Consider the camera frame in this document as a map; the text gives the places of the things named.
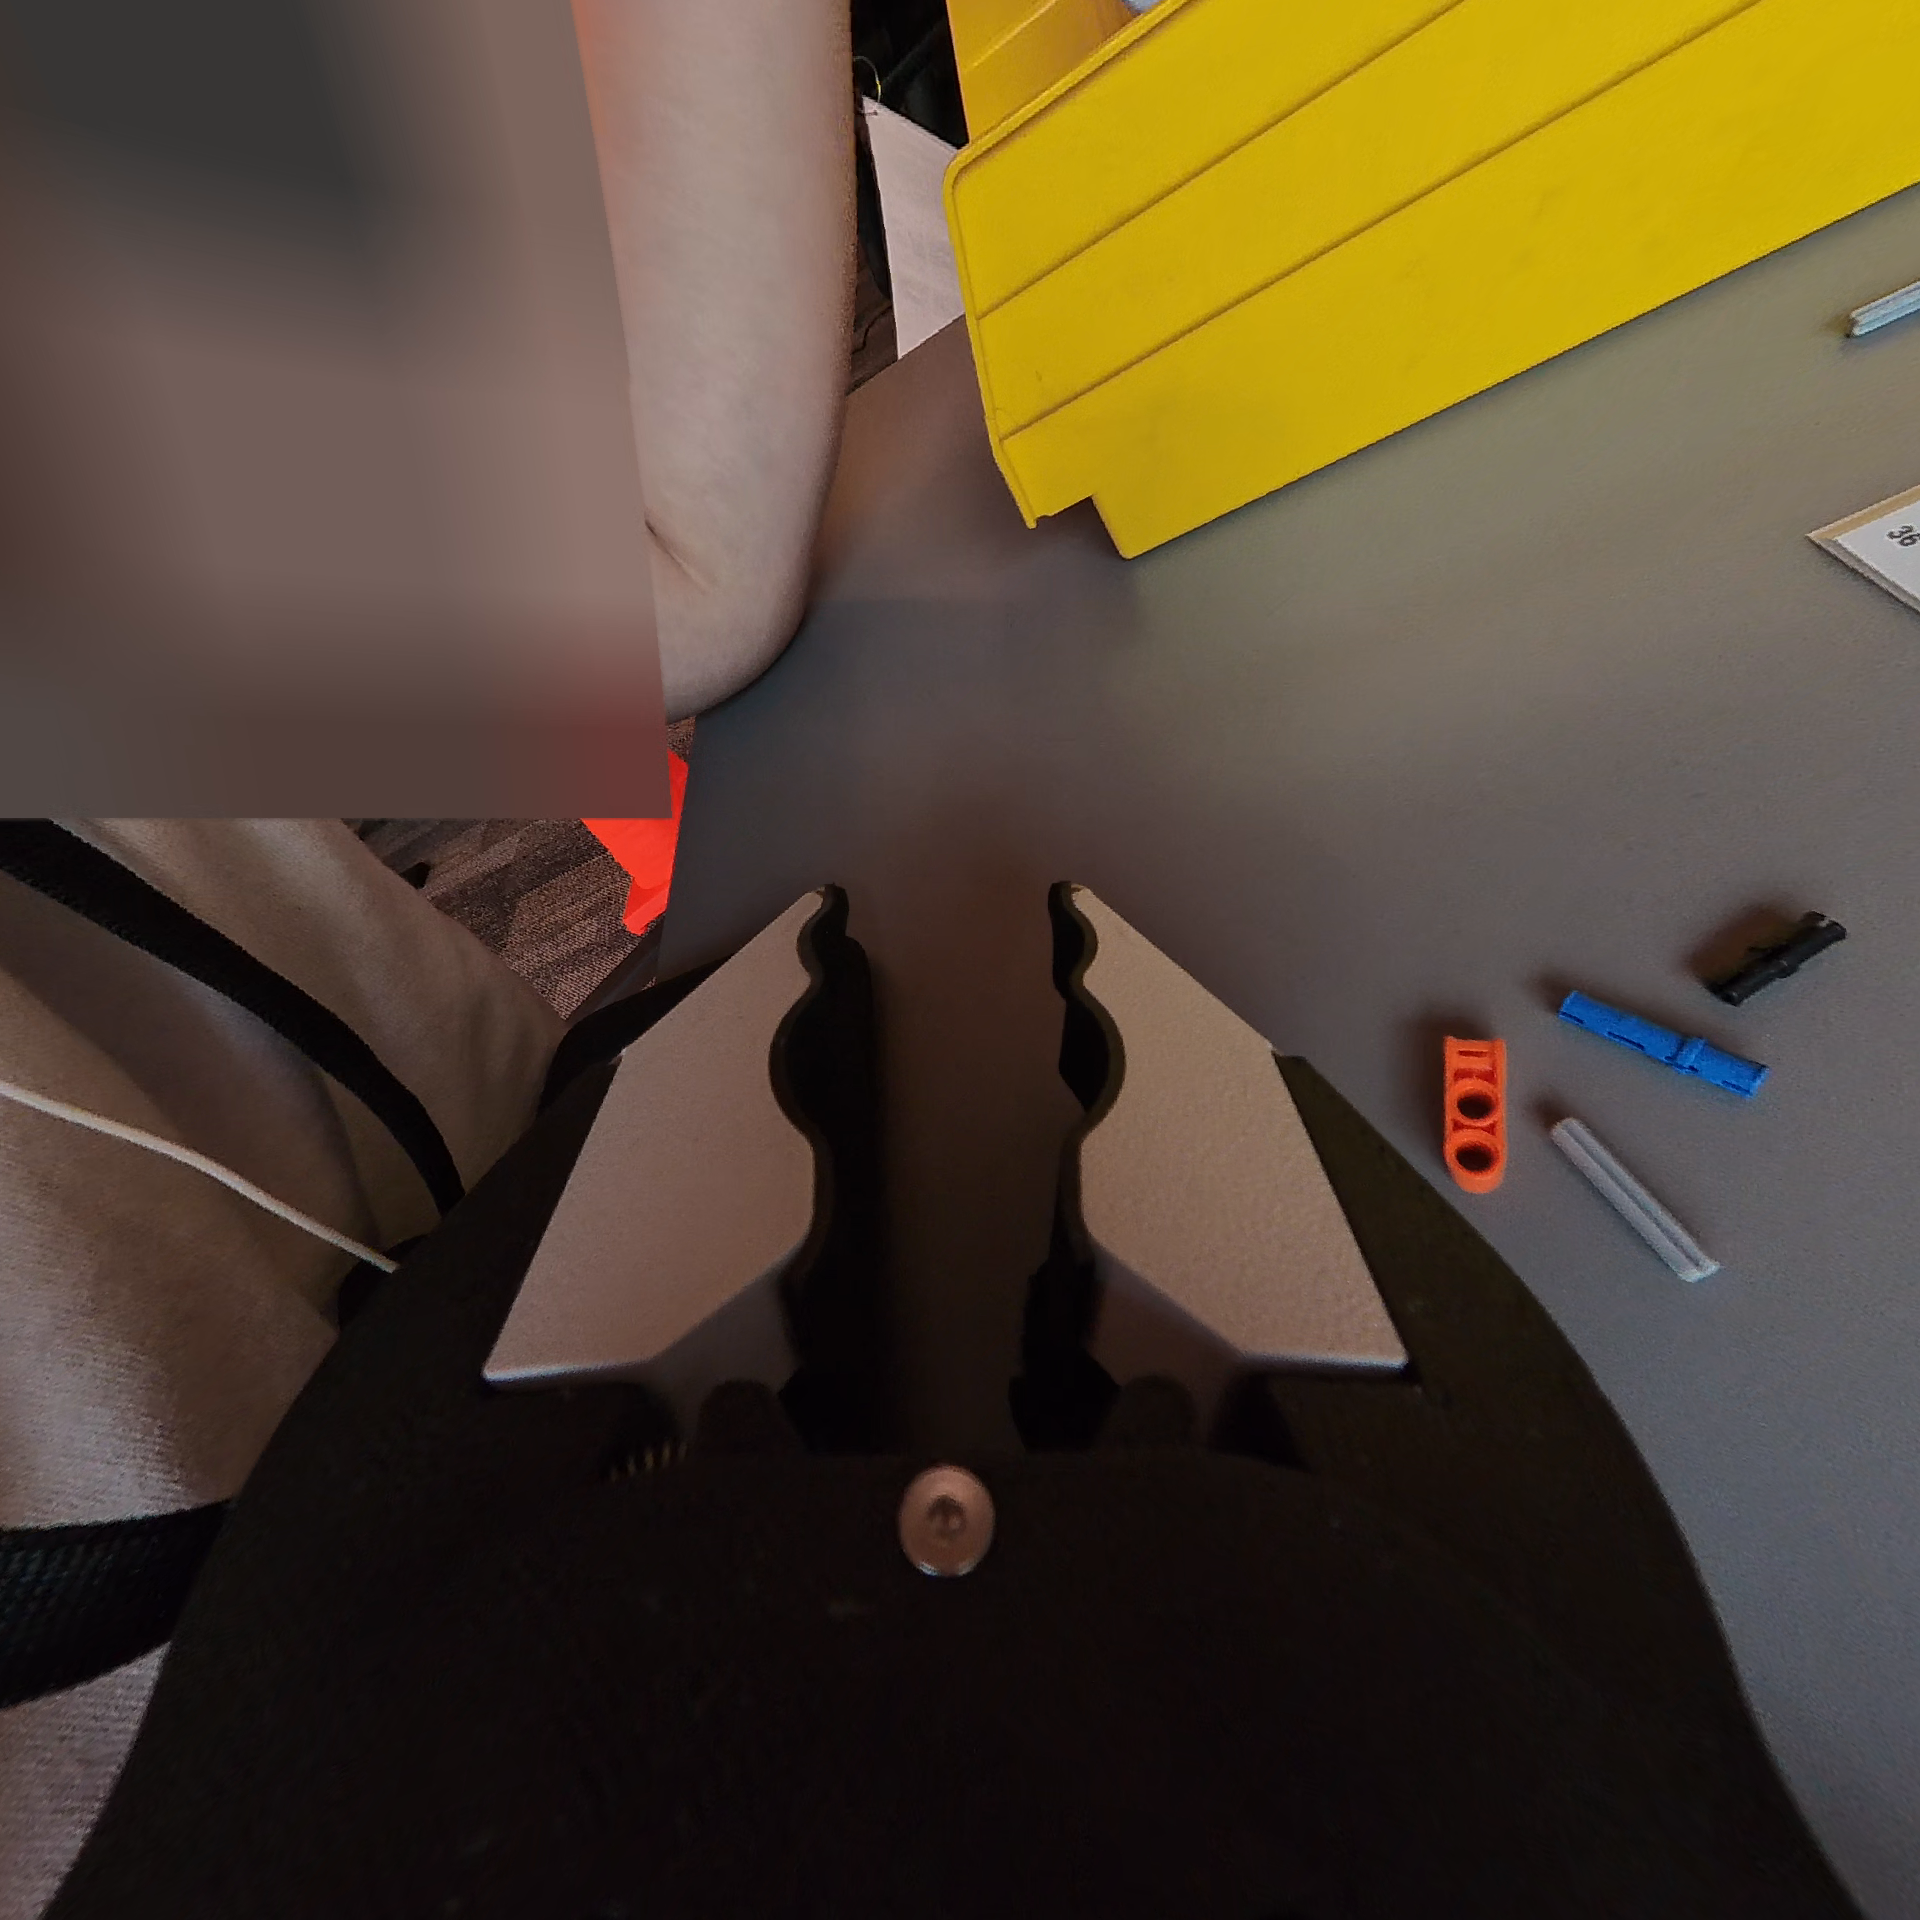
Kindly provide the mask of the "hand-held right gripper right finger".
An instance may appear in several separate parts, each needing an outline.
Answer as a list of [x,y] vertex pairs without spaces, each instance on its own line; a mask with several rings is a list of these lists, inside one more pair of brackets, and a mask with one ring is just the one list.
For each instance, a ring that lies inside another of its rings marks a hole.
[[1173,1380],[1215,1421],[1251,1377],[1393,1378],[1401,1334],[1279,1055],[1086,884],[1047,901],[1083,1103],[1065,1157],[1086,1345],[1118,1385]]

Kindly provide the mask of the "small orange toy beam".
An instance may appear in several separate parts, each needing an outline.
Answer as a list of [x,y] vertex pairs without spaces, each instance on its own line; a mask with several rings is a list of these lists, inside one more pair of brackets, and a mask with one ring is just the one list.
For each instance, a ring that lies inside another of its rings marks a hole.
[[1507,1049],[1502,1039],[1445,1037],[1445,1166],[1465,1194],[1493,1194],[1507,1166]]

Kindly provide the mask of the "orange traffic cone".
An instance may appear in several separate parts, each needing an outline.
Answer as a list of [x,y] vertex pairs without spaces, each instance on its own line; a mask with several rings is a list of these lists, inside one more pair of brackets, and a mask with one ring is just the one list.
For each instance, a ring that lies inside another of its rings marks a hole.
[[621,923],[638,937],[665,913],[676,865],[687,762],[680,751],[668,749],[665,765],[668,813],[663,818],[582,820],[582,828],[628,878],[630,891],[621,909]]

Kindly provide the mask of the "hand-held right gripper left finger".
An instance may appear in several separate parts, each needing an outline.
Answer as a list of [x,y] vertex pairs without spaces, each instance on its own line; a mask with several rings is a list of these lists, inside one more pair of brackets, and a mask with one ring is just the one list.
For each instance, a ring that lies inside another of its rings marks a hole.
[[809,935],[844,898],[807,891],[619,1055],[484,1380],[638,1382],[703,1404],[798,1371],[783,1282],[817,1226],[817,1150],[776,1091],[823,966]]

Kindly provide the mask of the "light grey shirt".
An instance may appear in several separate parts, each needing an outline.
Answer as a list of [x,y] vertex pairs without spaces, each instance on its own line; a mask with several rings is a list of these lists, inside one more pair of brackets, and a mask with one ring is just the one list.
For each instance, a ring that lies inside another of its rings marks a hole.
[[559,1036],[345,822],[5,820],[5,1915],[73,1865],[340,1298]]

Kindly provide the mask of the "black toy pin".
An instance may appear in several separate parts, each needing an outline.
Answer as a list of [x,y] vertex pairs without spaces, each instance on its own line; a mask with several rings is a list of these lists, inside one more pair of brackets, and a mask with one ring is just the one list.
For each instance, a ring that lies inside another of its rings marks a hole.
[[1747,1006],[1761,993],[1782,986],[1822,954],[1843,943],[1847,925],[1822,913],[1806,913],[1790,925],[1771,932],[1764,941],[1752,943],[1736,965],[1708,978],[1702,986],[1710,997],[1726,1006]]

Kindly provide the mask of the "building instruction booklet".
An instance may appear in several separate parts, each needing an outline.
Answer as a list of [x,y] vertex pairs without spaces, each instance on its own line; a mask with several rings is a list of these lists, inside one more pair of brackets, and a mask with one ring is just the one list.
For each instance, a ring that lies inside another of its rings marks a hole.
[[1808,535],[1845,566],[1918,611],[1918,498],[1911,487]]

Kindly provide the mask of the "yellow plastic bin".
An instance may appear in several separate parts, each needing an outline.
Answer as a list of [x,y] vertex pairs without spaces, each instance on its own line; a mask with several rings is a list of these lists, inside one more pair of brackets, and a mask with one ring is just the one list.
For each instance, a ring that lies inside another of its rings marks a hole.
[[1124,557],[1915,183],[1915,5],[950,5],[996,467]]

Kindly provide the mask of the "person's left forearm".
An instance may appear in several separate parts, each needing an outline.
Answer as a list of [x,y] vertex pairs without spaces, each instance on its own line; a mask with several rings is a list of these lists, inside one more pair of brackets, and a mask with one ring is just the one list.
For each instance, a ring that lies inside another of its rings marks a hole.
[[845,415],[845,3],[580,3],[630,369],[663,708],[705,714],[799,626]]

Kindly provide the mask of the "white paper sheet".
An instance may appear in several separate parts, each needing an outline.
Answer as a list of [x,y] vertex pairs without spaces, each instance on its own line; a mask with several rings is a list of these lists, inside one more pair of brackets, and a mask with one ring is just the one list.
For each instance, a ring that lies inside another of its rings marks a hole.
[[872,101],[862,103],[862,127],[878,181],[895,356],[905,359],[965,315],[944,210],[944,177],[956,146]]

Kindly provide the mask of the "blue toy pin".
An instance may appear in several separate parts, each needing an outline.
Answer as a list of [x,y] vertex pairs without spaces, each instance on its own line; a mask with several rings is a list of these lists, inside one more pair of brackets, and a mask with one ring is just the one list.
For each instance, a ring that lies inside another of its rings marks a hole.
[[1638,1055],[1708,1085],[1752,1097],[1769,1079],[1769,1068],[1747,1055],[1628,1013],[1583,993],[1569,993],[1556,1006],[1558,1019],[1583,1033],[1632,1049]]

